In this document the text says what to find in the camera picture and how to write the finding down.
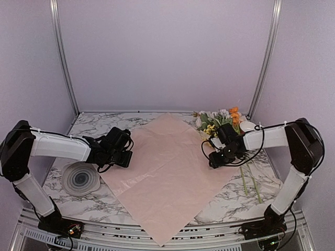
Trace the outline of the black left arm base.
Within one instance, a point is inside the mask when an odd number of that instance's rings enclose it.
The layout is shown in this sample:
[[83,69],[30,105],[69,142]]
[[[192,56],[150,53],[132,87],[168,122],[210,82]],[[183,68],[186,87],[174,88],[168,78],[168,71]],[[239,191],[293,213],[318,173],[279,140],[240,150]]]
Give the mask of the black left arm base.
[[50,233],[80,238],[83,232],[84,223],[64,218],[58,209],[50,215],[40,216],[38,228]]

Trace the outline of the yellow fake flower bunch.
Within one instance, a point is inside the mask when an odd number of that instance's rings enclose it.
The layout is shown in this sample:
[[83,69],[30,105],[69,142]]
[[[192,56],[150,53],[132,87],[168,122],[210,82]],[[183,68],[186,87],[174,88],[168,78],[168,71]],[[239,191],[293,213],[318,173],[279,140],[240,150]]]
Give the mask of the yellow fake flower bunch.
[[206,128],[203,129],[203,132],[208,134],[210,137],[217,137],[217,127],[214,124],[208,124]]

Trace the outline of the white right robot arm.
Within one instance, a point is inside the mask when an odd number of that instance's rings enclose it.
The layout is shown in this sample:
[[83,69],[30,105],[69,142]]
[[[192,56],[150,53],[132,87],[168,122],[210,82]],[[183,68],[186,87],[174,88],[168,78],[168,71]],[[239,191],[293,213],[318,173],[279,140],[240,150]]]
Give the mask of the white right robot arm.
[[207,156],[212,168],[242,166],[254,159],[261,150],[287,149],[287,175],[277,196],[265,211],[266,218],[259,224],[264,234],[271,234],[279,227],[278,216],[288,212],[301,196],[325,157],[323,138],[306,118],[265,127],[253,123],[242,134],[238,134],[232,125],[224,124],[216,129],[216,135],[210,136],[207,142],[214,148]]

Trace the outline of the orange fake flower stem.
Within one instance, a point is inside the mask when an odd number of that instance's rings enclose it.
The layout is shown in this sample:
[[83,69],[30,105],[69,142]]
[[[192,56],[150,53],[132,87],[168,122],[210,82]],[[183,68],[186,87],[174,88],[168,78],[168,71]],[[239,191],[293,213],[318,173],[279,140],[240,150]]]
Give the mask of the orange fake flower stem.
[[240,117],[241,114],[239,112],[239,108],[238,107],[233,107],[231,109],[229,109],[229,114],[232,118],[232,127],[233,129],[240,134],[241,133],[241,129],[240,129]]

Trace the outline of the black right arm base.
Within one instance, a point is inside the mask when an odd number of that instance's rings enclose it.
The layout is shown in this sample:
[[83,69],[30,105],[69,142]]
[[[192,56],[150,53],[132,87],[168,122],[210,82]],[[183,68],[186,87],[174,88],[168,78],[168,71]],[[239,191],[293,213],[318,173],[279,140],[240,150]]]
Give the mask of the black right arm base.
[[285,214],[277,214],[271,206],[268,206],[263,220],[243,223],[238,232],[244,236],[245,240],[284,233],[287,230],[284,216]]

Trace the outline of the pink wrapping paper sheet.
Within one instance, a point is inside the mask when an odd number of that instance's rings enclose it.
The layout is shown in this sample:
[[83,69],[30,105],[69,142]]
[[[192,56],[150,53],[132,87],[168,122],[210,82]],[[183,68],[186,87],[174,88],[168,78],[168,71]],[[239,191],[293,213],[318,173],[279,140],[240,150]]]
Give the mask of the pink wrapping paper sheet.
[[200,134],[171,113],[134,129],[131,137],[135,145],[129,166],[113,167],[102,179],[132,218],[163,246],[238,168],[211,168]]

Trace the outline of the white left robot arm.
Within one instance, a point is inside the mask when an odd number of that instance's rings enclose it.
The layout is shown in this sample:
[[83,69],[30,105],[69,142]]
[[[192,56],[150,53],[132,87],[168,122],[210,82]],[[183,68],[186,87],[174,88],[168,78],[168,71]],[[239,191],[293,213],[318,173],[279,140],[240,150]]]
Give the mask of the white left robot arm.
[[66,221],[56,212],[52,199],[36,180],[30,165],[34,158],[62,158],[94,164],[98,172],[111,166],[127,168],[134,146],[131,132],[113,127],[98,138],[70,136],[35,128],[26,120],[18,121],[1,143],[1,175],[46,217],[45,223],[56,233],[66,228]]

